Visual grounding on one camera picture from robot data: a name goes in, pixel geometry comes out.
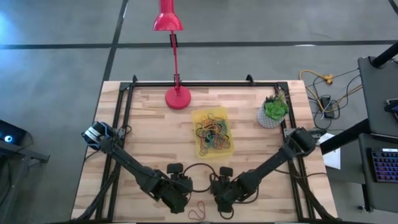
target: wooden table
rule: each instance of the wooden table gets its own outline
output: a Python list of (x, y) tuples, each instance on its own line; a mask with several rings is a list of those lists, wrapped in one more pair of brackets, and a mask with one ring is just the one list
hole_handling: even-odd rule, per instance
[[(313, 119), (302, 81), (288, 81), (298, 127), (313, 128)], [(120, 82), (104, 82), (95, 120), (112, 124)], [(169, 163), (181, 162), (184, 167), (207, 162), (219, 170), (221, 166), (234, 169), (234, 176), (257, 167), (270, 158), (282, 144), (281, 129), (265, 129), (256, 121), (258, 108), (266, 96), (274, 94), (271, 87), (192, 87), (192, 102), (181, 111), (171, 110), (164, 100), (167, 87), (135, 87), (132, 97), (125, 150), (146, 166), (166, 171)], [(224, 106), (228, 109), (235, 152), (231, 157), (202, 160), (195, 155), (195, 140), (191, 121), (192, 110)], [(124, 108), (120, 116), (123, 119)], [(102, 152), (90, 157), (83, 167), (72, 218), (78, 217), (94, 199), (101, 185), (106, 155)], [(316, 149), (305, 158), (307, 174), (326, 172), (322, 154)], [(288, 171), (287, 163), (279, 167)], [(195, 167), (187, 174), (194, 189), (209, 186), (209, 168)], [(337, 216), (328, 177), (308, 178), (310, 188), (329, 213)], [(272, 172), (259, 187), (259, 198), (247, 205), (235, 204), (233, 219), (224, 220), (217, 212), (210, 193), (192, 194), (185, 213), (172, 214), (161, 202), (155, 202), (139, 189), (134, 176), (122, 168), (115, 205), (115, 222), (189, 222), (188, 212), (198, 211), (197, 202), (206, 205), (208, 222), (287, 222), (296, 221), (292, 186), (287, 174)], [(304, 213), (307, 213), (303, 193), (300, 193)]]

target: concrete floor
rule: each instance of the concrete floor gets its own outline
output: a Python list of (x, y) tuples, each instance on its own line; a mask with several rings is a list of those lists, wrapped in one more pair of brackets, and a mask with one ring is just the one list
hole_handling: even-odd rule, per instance
[[(121, 6), (122, 0), (2, 0), (0, 45), (110, 44)], [(398, 17), (388, 1), (176, 0), (175, 8), (185, 26), (179, 42), (398, 39)], [(157, 10), (155, 0), (130, 0), (119, 42), (168, 42), (168, 33), (151, 30)], [(303, 69), (338, 75), (357, 68), (358, 57), (387, 48), (197, 47), (178, 52), (184, 80), (242, 80), (247, 74), (257, 80), (291, 80)], [(93, 120), (108, 56), (109, 49), (0, 50), (0, 119), (30, 131), (32, 149), (51, 154), (48, 164), (30, 170), (11, 223), (69, 219), (85, 156), (80, 133)], [(130, 80), (136, 74), (140, 80), (169, 80), (172, 60), (170, 49), (118, 49), (109, 79)], [(332, 86), (319, 84), (320, 94), (339, 98), (357, 74), (339, 77)], [(313, 78), (306, 75), (305, 83)], [(345, 129), (366, 117), (359, 91), (331, 128)], [(330, 184), (340, 218), (396, 223), (393, 213), (357, 211), (363, 204), (360, 185), (334, 177)]]

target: yellow extension cord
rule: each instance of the yellow extension cord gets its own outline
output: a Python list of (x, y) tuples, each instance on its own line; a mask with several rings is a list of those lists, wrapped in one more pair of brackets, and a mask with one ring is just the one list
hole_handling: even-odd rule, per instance
[[(324, 81), (326, 81), (326, 83), (329, 84), (329, 85), (331, 85), (331, 84), (333, 83), (333, 75), (320, 75), (320, 74), (318, 74), (317, 72), (314, 72), (314, 71), (311, 71), (311, 70), (302, 70), (302, 71), (300, 72), (300, 74), (298, 75), (298, 77), (300, 78), (300, 80), (303, 80), (303, 73), (305, 73), (305, 72), (312, 73), (312, 74), (314, 74), (314, 75), (316, 75), (316, 76), (318, 76), (318, 77), (324, 79)], [(317, 96), (310, 88), (308, 88), (307, 86), (306, 86), (305, 88), (315, 97), (315, 99), (316, 99), (317, 102), (318, 102), (318, 106), (319, 106), (319, 108), (321, 108), (322, 111), (324, 111), (324, 112), (326, 112), (326, 113), (338, 111), (338, 109), (337, 109), (337, 110), (335, 109), (337, 106), (333, 106), (333, 109), (332, 109), (331, 111), (325, 110), (325, 109), (323, 108), (323, 106), (322, 106), (322, 104), (321, 104), (321, 101), (319, 100), (318, 96)], [(356, 92), (357, 92), (358, 90), (360, 90), (360, 89), (362, 89), (362, 85), (358, 85), (357, 87), (355, 87), (355, 88), (353, 88), (352, 90), (350, 90), (349, 92), (347, 92), (347, 94), (343, 95), (340, 99), (336, 100), (337, 105), (340, 105), (340, 102), (341, 102), (344, 98), (350, 96), (350, 95), (353, 94), (353, 93), (356, 93)]]

